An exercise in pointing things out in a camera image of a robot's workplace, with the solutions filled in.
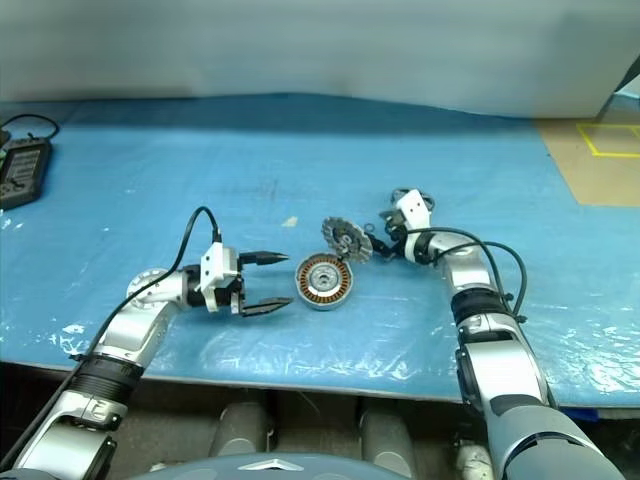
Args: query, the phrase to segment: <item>gear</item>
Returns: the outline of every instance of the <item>gear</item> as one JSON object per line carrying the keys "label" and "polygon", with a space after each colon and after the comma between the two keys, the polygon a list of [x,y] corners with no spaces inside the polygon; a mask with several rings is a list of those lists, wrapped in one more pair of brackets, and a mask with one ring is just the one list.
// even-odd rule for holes
{"label": "gear", "polygon": [[371,240],[358,225],[344,218],[329,217],[322,222],[322,234],[342,260],[365,263],[371,258]]}

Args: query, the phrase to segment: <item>table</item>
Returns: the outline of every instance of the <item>table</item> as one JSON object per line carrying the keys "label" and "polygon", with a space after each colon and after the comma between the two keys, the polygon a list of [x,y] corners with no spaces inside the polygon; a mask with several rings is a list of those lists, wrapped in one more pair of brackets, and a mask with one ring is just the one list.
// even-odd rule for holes
{"label": "table", "polygon": [[[524,330],[560,403],[640,406],[640,209],[577,204],[530,121],[311,95],[0,107],[62,124],[43,197],[0,217],[3,361],[69,368],[129,281],[171,263],[200,204],[225,243],[291,256],[247,267],[251,301],[295,296],[298,262],[327,251],[326,216],[382,235],[391,190],[415,186],[437,201],[434,225],[520,252]],[[207,242],[198,223],[185,262]],[[517,269],[498,258],[515,292]],[[458,400],[439,273],[377,259],[353,270],[331,312],[180,315],[148,374]]]}

